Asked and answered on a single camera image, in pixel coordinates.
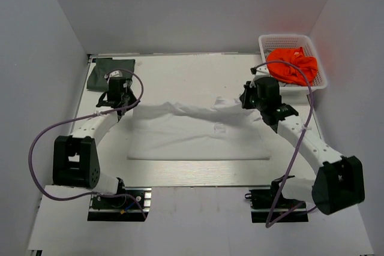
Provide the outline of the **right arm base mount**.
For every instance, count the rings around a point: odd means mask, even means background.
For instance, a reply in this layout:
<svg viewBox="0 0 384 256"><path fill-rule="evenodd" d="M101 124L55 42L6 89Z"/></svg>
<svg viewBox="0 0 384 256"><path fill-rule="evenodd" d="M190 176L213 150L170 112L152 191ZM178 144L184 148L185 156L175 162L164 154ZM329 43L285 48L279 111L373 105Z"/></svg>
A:
<svg viewBox="0 0 384 256"><path fill-rule="evenodd" d="M244 198L250 202L252 223L265 223L274 199L269 187L266 186L251 189L244 195ZM299 204L298 200L286 200L280 198L272 213L271 221L278 218L297 204ZM306 204L302 204L295 211L278 221L278 223L294 222L308 222Z"/></svg>

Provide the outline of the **white t-shirt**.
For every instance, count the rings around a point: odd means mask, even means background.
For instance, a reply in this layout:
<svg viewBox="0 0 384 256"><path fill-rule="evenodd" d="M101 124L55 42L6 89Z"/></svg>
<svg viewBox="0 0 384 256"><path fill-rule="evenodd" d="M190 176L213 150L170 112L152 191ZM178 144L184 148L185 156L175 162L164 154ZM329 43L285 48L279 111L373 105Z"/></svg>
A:
<svg viewBox="0 0 384 256"><path fill-rule="evenodd" d="M237 98L210 107L179 102L141 104L133 110L128 159L146 161L268 160L261 115Z"/></svg>

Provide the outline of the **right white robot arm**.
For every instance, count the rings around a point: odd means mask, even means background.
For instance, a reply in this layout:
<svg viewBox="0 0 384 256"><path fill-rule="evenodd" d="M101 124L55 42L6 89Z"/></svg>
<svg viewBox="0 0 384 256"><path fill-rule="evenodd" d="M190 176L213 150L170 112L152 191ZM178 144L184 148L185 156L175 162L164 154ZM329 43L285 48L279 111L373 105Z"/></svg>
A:
<svg viewBox="0 0 384 256"><path fill-rule="evenodd" d="M307 202L330 215L365 200L361 161L342 155L310 131L299 113L282 102L276 79L246 82L240 101L243 109L258 110L263 122L295 148L294 156L301 155L316 176L310 180L285 174L273 180L272 207Z"/></svg>

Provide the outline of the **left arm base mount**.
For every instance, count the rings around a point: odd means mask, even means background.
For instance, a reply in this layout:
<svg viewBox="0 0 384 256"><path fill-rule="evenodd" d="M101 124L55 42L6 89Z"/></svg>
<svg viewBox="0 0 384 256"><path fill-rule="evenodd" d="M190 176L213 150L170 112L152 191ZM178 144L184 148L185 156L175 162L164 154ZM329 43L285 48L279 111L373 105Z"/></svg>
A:
<svg viewBox="0 0 384 256"><path fill-rule="evenodd" d="M125 188L130 197L106 198L92 196L87 221L145 222L151 207L151 188Z"/></svg>

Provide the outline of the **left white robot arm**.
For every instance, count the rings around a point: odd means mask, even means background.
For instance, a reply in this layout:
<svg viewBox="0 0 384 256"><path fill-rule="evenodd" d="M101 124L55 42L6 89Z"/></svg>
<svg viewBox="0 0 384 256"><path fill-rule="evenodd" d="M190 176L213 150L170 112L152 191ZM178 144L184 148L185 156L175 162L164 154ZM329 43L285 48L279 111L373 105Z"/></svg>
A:
<svg viewBox="0 0 384 256"><path fill-rule="evenodd" d="M137 98L130 89L130 81L124 77L113 77L107 91L99 97L96 117L89 118L71 135L59 136L53 151L53 184L86 188L106 194L113 207L121 207L127 193L119 188L119 179L101 171L97 146L107 132L116 125L128 106Z"/></svg>

